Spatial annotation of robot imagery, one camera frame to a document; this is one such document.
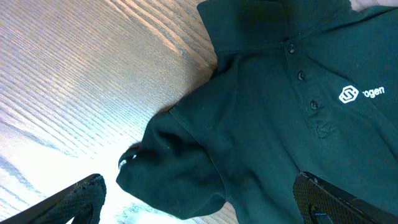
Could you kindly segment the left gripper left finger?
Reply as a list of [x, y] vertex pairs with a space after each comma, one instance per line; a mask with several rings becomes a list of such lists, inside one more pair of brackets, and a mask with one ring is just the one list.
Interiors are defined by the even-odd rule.
[[100, 174], [91, 174], [1, 224], [98, 224], [106, 198]]

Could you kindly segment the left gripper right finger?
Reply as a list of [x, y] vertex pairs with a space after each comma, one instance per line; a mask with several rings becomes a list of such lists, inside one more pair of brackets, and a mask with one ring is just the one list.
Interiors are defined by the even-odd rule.
[[295, 178], [293, 194], [305, 224], [397, 224], [396, 215], [309, 172]]

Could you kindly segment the black polo shirt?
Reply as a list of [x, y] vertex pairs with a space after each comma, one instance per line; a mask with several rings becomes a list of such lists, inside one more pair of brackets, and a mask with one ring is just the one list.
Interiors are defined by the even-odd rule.
[[301, 223], [311, 172], [397, 213], [397, 8], [346, 0], [204, 1], [210, 80], [119, 159], [125, 192], [182, 220]]

